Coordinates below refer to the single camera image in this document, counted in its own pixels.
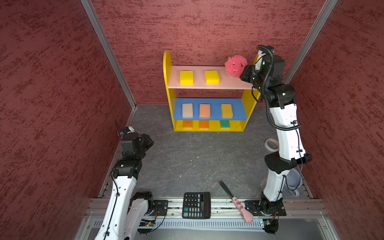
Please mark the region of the pink round smiley sponge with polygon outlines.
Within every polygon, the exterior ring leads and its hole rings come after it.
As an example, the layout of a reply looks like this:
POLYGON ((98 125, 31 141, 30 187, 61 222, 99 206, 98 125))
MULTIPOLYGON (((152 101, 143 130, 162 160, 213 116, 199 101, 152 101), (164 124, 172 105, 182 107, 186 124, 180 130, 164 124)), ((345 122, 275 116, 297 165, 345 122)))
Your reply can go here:
POLYGON ((225 62, 226 72, 232 78, 239 78, 247 65, 247 59, 239 55, 230 57, 225 62))

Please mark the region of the yellow orange scrub sponge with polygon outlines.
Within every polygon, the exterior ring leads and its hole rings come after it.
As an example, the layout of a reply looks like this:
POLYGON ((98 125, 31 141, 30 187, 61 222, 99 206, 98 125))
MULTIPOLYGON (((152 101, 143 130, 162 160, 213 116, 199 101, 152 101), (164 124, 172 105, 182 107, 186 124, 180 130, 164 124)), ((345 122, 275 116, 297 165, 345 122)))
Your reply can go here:
POLYGON ((192 120, 184 120, 183 121, 183 129, 193 129, 193 121, 192 120))

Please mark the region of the green scrub sponge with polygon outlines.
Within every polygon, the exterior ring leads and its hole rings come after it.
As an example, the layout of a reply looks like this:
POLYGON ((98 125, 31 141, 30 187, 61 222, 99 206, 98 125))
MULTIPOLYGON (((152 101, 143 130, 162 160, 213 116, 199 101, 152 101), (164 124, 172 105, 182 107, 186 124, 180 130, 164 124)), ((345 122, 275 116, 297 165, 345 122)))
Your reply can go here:
POLYGON ((228 120, 221 120, 220 121, 220 127, 221 127, 221 129, 230 129, 231 128, 230 121, 228 121, 228 120))

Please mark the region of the pale pink sponge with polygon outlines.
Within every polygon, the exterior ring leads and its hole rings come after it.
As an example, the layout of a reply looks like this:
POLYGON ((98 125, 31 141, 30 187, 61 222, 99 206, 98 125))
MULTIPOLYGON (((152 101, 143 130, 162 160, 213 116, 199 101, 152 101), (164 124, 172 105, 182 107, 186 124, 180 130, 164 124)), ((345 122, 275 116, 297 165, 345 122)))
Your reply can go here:
POLYGON ((184 119, 190 119, 194 116, 193 103, 182 104, 182 117, 184 119))

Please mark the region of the peach orange sponge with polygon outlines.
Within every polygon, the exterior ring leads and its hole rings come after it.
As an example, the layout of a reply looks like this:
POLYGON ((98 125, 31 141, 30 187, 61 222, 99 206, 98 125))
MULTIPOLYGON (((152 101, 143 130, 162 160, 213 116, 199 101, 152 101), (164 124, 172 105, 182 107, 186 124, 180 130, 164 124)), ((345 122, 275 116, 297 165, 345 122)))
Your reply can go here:
POLYGON ((199 117, 203 119, 209 119, 211 117, 211 105, 210 104, 200 104, 199 106, 199 117))

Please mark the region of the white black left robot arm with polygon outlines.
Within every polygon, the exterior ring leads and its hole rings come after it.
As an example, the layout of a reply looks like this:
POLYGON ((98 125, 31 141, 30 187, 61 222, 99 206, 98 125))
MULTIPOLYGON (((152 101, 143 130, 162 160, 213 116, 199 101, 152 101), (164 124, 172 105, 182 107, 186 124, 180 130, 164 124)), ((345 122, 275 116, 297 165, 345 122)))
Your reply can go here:
POLYGON ((144 215, 153 209, 150 192, 133 195, 142 159, 154 144, 149 135, 139 134, 132 127, 121 130, 122 159, 112 172, 112 195, 97 240, 133 240, 144 215))

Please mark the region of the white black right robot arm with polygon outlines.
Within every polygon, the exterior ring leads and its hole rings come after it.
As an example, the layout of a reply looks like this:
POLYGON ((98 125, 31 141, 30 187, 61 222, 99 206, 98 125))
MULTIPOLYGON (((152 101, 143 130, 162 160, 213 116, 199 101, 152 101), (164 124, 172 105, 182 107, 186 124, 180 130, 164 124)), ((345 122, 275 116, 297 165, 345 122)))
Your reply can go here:
POLYGON ((266 216, 283 207, 282 190, 290 170, 312 159, 300 136, 302 125, 297 118, 295 89, 282 83, 284 67, 285 61, 281 57, 260 52, 255 63, 246 66, 240 76, 242 81, 252 84, 253 89, 261 93, 267 120, 278 135, 279 150, 265 156, 269 171, 258 209, 266 216))

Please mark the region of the yellow shelf unit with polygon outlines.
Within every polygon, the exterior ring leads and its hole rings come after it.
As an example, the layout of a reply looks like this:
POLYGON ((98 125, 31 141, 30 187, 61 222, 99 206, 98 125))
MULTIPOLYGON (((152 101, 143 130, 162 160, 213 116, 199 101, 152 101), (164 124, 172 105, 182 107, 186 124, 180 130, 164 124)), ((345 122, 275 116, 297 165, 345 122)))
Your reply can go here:
POLYGON ((225 67, 175 66, 168 50, 164 52, 163 56, 163 72, 172 124, 176 132, 242 132, 257 105, 256 98, 261 96, 258 90, 251 89, 252 84, 228 76, 225 67), (206 84, 205 71, 210 70, 218 71, 219 84, 206 84), (180 71, 193 71, 194 84, 180 85, 180 71), (190 119, 182 117, 182 104, 184 103, 193 103, 194 116, 190 119), (200 104, 211 105, 209 119, 199 117, 200 104), (232 104, 234 113, 232 119, 222 118, 221 104, 232 104), (193 129, 183 129, 184 120, 192 120, 193 129), (209 121, 208 130, 199 129, 201 120, 209 121), (231 128, 221 129, 221 120, 230 121, 231 128))

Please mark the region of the white tape roll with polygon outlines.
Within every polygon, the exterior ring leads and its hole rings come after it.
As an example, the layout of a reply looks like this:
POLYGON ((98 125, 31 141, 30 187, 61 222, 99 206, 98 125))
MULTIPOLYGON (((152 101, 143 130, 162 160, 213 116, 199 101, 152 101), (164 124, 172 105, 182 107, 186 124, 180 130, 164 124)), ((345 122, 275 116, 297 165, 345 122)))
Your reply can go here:
POLYGON ((265 140, 265 148, 272 153, 278 152, 280 149, 279 141, 274 138, 268 138, 265 140))

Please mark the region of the black calculator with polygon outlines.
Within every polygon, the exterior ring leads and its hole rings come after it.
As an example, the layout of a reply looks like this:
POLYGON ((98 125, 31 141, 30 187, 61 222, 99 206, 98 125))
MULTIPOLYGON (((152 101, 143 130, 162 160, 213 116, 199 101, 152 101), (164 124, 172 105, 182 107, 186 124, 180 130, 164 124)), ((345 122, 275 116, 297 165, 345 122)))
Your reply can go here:
POLYGON ((183 219, 205 220, 211 218, 211 194, 209 192, 184 193, 183 219))

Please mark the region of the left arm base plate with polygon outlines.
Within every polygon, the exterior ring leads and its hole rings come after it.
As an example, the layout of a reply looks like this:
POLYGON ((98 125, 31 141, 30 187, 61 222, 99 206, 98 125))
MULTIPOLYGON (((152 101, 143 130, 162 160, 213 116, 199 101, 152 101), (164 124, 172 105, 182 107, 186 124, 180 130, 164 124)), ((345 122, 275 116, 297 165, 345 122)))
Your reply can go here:
POLYGON ((148 211, 145 213, 145 217, 156 217, 156 216, 164 216, 168 211, 168 200, 153 200, 149 201, 148 211))

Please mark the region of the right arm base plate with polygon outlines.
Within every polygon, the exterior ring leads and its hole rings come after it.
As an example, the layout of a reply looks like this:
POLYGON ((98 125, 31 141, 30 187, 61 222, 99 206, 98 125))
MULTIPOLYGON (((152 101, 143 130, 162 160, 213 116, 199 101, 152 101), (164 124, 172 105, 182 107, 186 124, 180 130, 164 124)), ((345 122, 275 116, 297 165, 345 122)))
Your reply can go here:
POLYGON ((260 200, 246 200, 244 201, 245 208, 253 214, 255 217, 273 217, 275 213, 277 214, 277 217, 285 217, 287 215, 285 207, 281 205, 278 207, 275 211, 273 211, 271 214, 263 214, 259 209, 260 200))

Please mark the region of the pink handled black brush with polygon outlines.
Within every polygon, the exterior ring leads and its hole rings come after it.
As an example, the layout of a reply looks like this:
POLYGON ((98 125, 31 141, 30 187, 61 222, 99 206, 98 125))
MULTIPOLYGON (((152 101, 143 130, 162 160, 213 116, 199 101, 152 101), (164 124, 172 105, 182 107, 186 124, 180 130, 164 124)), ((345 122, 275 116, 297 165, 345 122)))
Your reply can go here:
POLYGON ((223 188, 223 190, 229 195, 229 197, 232 199, 233 204, 237 208, 237 210, 241 213, 243 216, 245 222, 247 224, 253 223, 254 216, 242 205, 242 203, 232 194, 232 192, 229 190, 227 185, 222 181, 219 180, 220 186, 223 188))

